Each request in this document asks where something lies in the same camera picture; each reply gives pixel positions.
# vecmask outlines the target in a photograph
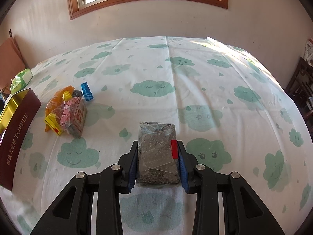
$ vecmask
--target plastic wrap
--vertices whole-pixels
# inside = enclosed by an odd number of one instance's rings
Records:
[[[81,97],[64,102],[65,108],[60,119],[60,126],[68,134],[79,138],[83,133],[87,108]]]
[[[94,96],[92,95],[92,92],[90,91],[87,82],[81,84],[80,86],[81,86],[81,90],[83,92],[83,96],[84,96],[85,100],[86,101],[92,100],[94,98]]]
[[[18,91],[23,90],[27,86],[27,84],[30,82],[31,79],[32,79],[32,72],[30,71],[30,69],[27,68],[19,72],[12,81],[12,84],[10,87],[11,94],[13,95],[17,93]]]
[[[79,90],[74,90],[72,93],[72,97],[83,97],[83,93]]]
[[[67,87],[57,91],[46,106],[46,115],[45,116],[48,116],[52,110],[54,110],[55,108],[57,108],[61,105],[63,94],[65,91],[69,91],[70,94],[73,94],[74,88],[72,86],[67,86]],[[50,127],[48,125],[46,125],[45,132],[47,132],[49,130],[50,130]]]
[[[174,124],[140,122],[137,185],[159,187],[180,183],[178,159],[173,159]]]
[[[45,122],[58,135],[63,131],[79,138],[82,135],[87,108],[82,97],[75,97],[62,102],[45,118]]]

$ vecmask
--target wrapped block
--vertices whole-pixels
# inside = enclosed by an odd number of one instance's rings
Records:
[[[68,134],[79,138],[83,133],[83,127],[87,114],[87,108],[81,97],[75,97],[65,102],[64,111],[60,119],[60,126]]]
[[[180,183],[178,159],[173,159],[171,140],[176,140],[174,124],[140,122],[138,142],[138,186]]]

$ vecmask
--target cloud face print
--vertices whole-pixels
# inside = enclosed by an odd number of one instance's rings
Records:
[[[120,198],[120,208],[122,222],[136,232],[172,230],[180,224],[183,214],[181,202],[160,193]]]
[[[231,67],[231,64],[229,62],[220,61],[220,60],[216,60],[216,59],[207,60],[207,63],[218,66],[218,67],[222,67],[222,68]]]
[[[118,65],[113,65],[113,66],[108,66],[103,70],[101,73],[103,75],[117,75],[122,73],[123,71],[128,70],[130,67],[130,64],[118,64]]]
[[[301,133],[297,132],[293,128],[289,132],[289,139],[296,147],[301,147],[301,145],[304,143],[303,139],[301,138]]]
[[[27,131],[25,138],[23,140],[23,144],[21,146],[23,150],[26,150],[32,147],[32,137],[33,137],[33,134],[30,131]]]
[[[74,74],[74,77],[82,78],[82,77],[87,76],[88,74],[93,74],[95,70],[96,70],[96,68],[85,68],[83,70],[80,70],[80,71],[76,72]]]
[[[95,165],[99,160],[99,152],[87,148],[83,137],[75,138],[71,143],[63,143],[57,161],[70,168],[87,168]]]
[[[48,162],[42,153],[36,152],[30,154],[28,165],[30,167],[30,173],[34,178],[43,179]]]
[[[171,62],[172,70],[175,74],[181,74],[187,77],[200,75],[194,68],[188,67],[188,65],[195,65],[192,60],[185,59],[183,57],[169,57],[165,61]]]
[[[264,110],[263,105],[260,103],[261,96],[250,88],[238,86],[234,88],[234,94],[239,101],[246,104],[249,110]]]
[[[178,109],[179,121],[197,132],[206,132],[214,127],[220,127],[222,112],[213,110],[206,105],[189,105]]]
[[[285,122],[292,124],[292,120],[286,109],[281,109],[281,117],[285,120]]]
[[[130,91],[147,97],[161,97],[174,92],[175,87],[165,81],[145,80],[134,84]]]
[[[304,205],[308,201],[311,188],[312,187],[309,184],[306,184],[306,187],[303,189],[301,201],[300,201],[300,210],[303,209]]]
[[[263,178],[267,180],[267,186],[272,191],[281,192],[289,184],[291,179],[291,167],[284,162],[284,156],[279,150],[275,155],[268,153],[265,156],[266,169]]]
[[[186,150],[197,158],[198,163],[208,166],[213,171],[219,171],[223,168],[223,164],[228,164],[232,160],[220,140],[193,139],[188,142]]]

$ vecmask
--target white wall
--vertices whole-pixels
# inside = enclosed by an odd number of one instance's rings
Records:
[[[17,0],[0,26],[30,67],[64,51],[134,36],[210,36],[252,53],[285,87],[313,22],[298,0],[229,0],[228,10],[180,0],[146,0],[69,20],[67,0]]]
[[[0,45],[5,41],[6,35],[4,34],[4,31],[1,30],[0,26]]]

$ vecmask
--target bed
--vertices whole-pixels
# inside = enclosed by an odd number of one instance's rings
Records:
[[[140,121],[174,123],[177,140],[215,172],[237,171],[294,234],[313,206],[313,145],[294,102],[247,51],[214,39],[135,37],[96,43],[32,69],[42,105],[21,147],[7,214],[29,234],[79,171],[101,172],[138,140]],[[44,132],[53,94],[87,82],[94,100],[80,139]],[[191,234],[196,198],[181,187],[120,195],[124,234]],[[92,234],[95,234],[96,201]],[[223,208],[220,201],[220,234]]]

